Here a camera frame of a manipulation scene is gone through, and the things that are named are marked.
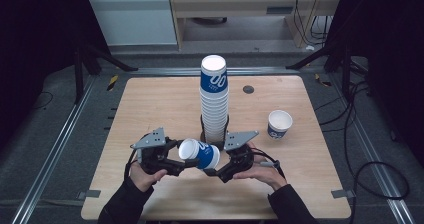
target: stack of paper cups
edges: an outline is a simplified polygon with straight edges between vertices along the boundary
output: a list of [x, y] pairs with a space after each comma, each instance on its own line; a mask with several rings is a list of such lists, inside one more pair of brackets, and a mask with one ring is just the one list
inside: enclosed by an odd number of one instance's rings
[[205, 141], [223, 141], [228, 118], [228, 80], [221, 56], [210, 55], [202, 60], [200, 101]]

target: gray floor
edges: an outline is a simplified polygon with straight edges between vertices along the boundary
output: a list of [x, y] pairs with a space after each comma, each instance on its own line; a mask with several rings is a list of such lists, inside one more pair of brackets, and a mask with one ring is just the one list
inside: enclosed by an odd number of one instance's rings
[[[233, 25], [245, 25], [246, 28], [228, 41], [228, 33], [237, 33]], [[249, 32], [257, 27], [261, 35]], [[295, 64], [307, 56], [310, 51], [295, 48], [284, 21], [270, 18], [259, 22], [256, 18], [229, 18], [222, 25], [204, 25], [192, 21], [188, 23], [183, 48], [178, 53], [144, 53], [144, 55], [116, 55], [124, 63], [140, 68], [198, 68], [205, 53], [221, 54], [227, 60], [228, 67], [258, 67], [264, 70], [275, 69], [273, 74], [292, 75], [284, 71], [284, 66]], [[93, 81], [92, 91], [82, 109], [72, 133], [67, 139], [58, 162], [54, 166], [46, 186], [42, 190], [40, 202], [30, 215], [28, 223], [93, 223], [80, 216], [81, 201], [76, 196], [86, 191], [94, 175], [108, 128], [114, 116], [113, 108], [118, 107], [126, 80], [140, 74], [124, 73], [107, 62], [101, 61], [102, 73], [92, 77], [85, 75], [85, 82]], [[337, 80], [340, 74], [325, 73], [322, 57], [304, 67], [299, 73], [302, 77], [314, 108], [328, 103], [340, 96]], [[118, 81], [112, 91], [107, 91], [111, 76], [118, 74]], [[330, 81], [328, 87], [315, 80], [319, 74], [321, 81]], [[353, 75], [359, 82], [362, 78]], [[75, 84], [73, 68], [69, 67], [51, 74], [44, 84], [35, 108], [17, 130], [9, 143], [9, 148], [0, 157], [0, 223], [10, 223], [20, 203], [30, 191], [50, 150], [61, 134], [62, 127], [74, 108]], [[410, 195], [404, 200], [415, 223], [424, 223], [424, 173], [407, 146], [390, 139], [387, 126], [373, 97], [366, 91], [358, 94], [356, 102], [356, 124], [362, 124], [367, 137], [372, 142], [381, 159], [396, 166], [407, 178], [411, 187]], [[344, 110], [341, 100], [316, 111], [317, 118], [324, 122], [337, 116]], [[348, 173], [343, 149], [343, 131], [331, 131], [343, 127], [344, 118], [322, 126], [331, 156], [335, 163], [342, 185], [352, 189], [353, 178]], [[367, 161], [362, 140], [355, 132], [355, 125], [348, 128], [348, 153], [354, 170]], [[391, 174], [399, 190], [403, 183]], [[361, 181], [380, 191], [375, 174], [367, 170], [361, 174]], [[363, 189], [357, 192], [357, 213], [355, 223], [402, 223], [396, 220], [389, 203], [375, 197]], [[320, 220], [321, 223], [348, 223], [348, 220]]]

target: wooden table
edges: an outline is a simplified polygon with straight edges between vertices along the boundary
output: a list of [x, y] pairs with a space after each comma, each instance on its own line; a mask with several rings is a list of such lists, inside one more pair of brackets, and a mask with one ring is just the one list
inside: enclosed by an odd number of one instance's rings
[[[124, 165], [131, 149], [144, 134], [164, 127], [172, 139], [196, 138], [201, 133], [199, 77], [130, 79], [122, 96], [90, 190], [101, 190], [98, 198], [87, 197], [84, 219], [97, 219], [102, 207], [123, 181]], [[255, 91], [245, 94], [243, 87]], [[331, 190], [342, 189], [327, 145], [312, 109], [303, 81], [298, 76], [230, 76], [228, 130], [258, 130], [252, 141], [281, 162], [287, 180], [315, 218], [347, 218], [345, 198], [333, 199]], [[294, 120], [280, 141], [267, 132], [268, 114], [281, 109]], [[221, 153], [217, 167], [228, 163]], [[177, 149], [170, 159], [180, 160]], [[267, 199], [271, 187], [254, 179], [222, 183], [191, 168], [179, 177], [165, 176], [141, 216], [145, 220], [275, 219]]]

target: black jacket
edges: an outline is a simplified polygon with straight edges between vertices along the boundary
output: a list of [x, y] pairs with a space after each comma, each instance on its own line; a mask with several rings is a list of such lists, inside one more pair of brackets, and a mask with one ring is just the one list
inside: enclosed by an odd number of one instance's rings
[[[153, 193], [153, 187], [146, 192], [137, 189], [130, 178], [103, 207], [99, 224], [135, 224], [140, 218], [143, 206]], [[318, 223], [309, 213], [302, 199], [291, 185], [286, 185], [268, 196], [269, 203], [281, 224]]]

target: white wall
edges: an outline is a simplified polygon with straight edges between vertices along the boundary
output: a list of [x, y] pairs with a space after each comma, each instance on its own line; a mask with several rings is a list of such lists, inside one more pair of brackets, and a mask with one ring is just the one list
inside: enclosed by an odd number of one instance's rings
[[109, 46], [176, 45], [169, 0], [90, 0]]

